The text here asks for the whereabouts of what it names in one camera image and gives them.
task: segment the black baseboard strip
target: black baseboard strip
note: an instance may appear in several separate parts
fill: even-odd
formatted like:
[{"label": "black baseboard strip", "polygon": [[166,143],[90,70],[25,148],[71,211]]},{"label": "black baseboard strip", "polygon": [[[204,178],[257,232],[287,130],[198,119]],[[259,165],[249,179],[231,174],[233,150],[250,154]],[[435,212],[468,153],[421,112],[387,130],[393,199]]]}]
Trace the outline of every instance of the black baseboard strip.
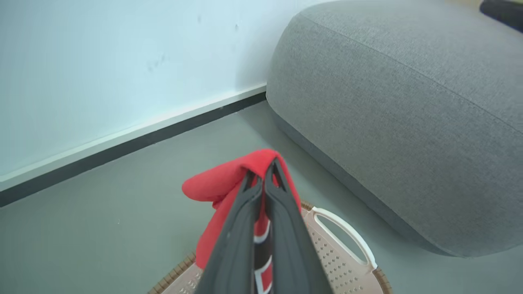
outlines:
[{"label": "black baseboard strip", "polygon": [[240,111],[248,106],[265,100],[265,92],[251,96],[249,98],[226,105],[193,118],[175,123],[174,125],[159,129],[157,131],[145,134],[136,139],[116,145],[109,149],[100,151],[96,154],[62,166],[41,176],[30,179],[26,182],[0,191],[0,207],[6,206],[38,191],[56,185],[66,179],[77,176],[83,172],[93,169],[97,166],[106,164],[118,159],[124,155],[142,149],[152,144],[156,144],[165,139],[172,138],[178,134],[190,131],[206,123],[212,122],[229,114]]}]

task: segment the gray sofa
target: gray sofa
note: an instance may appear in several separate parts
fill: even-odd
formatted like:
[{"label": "gray sofa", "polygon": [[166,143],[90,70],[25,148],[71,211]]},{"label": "gray sofa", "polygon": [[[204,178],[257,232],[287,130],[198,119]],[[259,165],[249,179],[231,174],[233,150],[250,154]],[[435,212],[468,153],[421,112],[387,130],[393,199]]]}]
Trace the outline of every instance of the gray sofa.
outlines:
[{"label": "gray sofa", "polygon": [[296,15],[267,100],[278,126],[393,228],[443,255],[523,243],[523,35],[447,4]]}]

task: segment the floor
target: floor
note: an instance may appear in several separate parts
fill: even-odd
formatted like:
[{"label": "floor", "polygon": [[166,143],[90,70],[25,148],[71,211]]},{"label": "floor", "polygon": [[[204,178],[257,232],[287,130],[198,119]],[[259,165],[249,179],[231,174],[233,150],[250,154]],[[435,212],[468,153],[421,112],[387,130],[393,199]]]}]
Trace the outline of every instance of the floor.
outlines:
[{"label": "floor", "polygon": [[283,155],[304,200],[360,232],[396,293],[520,289],[523,246],[475,259],[417,248],[281,133],[263,102],[0,209],[0,293],[146,293],[213,213],[182,194],[183,181],[261,148]]}]

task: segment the baseboard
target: baseboard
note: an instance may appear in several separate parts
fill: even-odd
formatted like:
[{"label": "baseboard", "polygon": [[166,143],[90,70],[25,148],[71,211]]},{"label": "baseboard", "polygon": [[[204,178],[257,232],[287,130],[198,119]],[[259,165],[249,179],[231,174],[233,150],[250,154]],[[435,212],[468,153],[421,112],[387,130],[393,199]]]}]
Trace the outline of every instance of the baseboard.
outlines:
[{"label": "baseboard", "polygon": [[216,97],[0,176],[0,207],[265,99],[266,84]]}]

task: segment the basket hole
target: basket hole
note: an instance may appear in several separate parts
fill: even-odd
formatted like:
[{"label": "basket hole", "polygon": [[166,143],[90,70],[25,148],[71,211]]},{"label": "basket hole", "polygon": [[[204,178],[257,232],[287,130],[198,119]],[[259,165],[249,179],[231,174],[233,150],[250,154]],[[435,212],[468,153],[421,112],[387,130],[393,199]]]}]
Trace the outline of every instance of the basket hole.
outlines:
[{"label": "basket hole", "polygon": [[323,216],[318,216],[318,218],[336,237],[338,237],[342,243],[345,244],[345,246],[347,246],[347,248],[354,252],[356,256],[358,256],[362,261],[367,260],[358,244],[356,244],[356,242],[347,233],[345,233],[345,231]]}]

